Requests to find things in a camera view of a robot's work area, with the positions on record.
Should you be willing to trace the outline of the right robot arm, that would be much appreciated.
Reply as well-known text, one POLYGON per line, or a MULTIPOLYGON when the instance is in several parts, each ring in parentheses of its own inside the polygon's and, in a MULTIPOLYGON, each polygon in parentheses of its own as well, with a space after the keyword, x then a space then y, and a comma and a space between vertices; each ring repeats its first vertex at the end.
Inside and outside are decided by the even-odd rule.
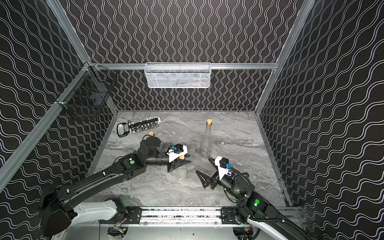
POLYGON ((208 176, 197 170, 203 187, 221 187, 226 196, 233 196, 235 207, 228 220, 238 224, 249 224, 260 229, 274 240, 316 240, 299 225, 283 215, 272 203, 255 191, 249 174, 235 169, 227 158, 209 158, 216 172, 208 176))

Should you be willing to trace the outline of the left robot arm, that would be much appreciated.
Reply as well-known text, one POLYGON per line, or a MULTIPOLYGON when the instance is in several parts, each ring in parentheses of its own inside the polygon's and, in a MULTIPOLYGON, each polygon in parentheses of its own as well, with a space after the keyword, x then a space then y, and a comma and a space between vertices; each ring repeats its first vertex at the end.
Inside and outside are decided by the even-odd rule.
POLYGON ((189 156, 185 145, 169 146, 157 137, 146 136, 137 151, 118 157, 106 169, 73 184, 45 187, 39 201, 39 236, 52 237, 62 232, 79 216, 75 211, 77 205, 111 186, 143 174, 147 166, 166 166, 170 173, 189 164, 189 156))

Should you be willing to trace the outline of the short clear corked bottle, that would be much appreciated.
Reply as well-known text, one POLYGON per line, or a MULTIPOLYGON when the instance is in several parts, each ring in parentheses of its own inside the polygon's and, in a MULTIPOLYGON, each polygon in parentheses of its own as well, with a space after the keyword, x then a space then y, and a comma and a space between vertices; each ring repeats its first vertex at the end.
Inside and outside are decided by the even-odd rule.
POLYGON ((187 176, 187 167, 186 167, 186 165, 176 169, 176 178, 179 181, 184 180, 186 178, 186 176, 187 176))

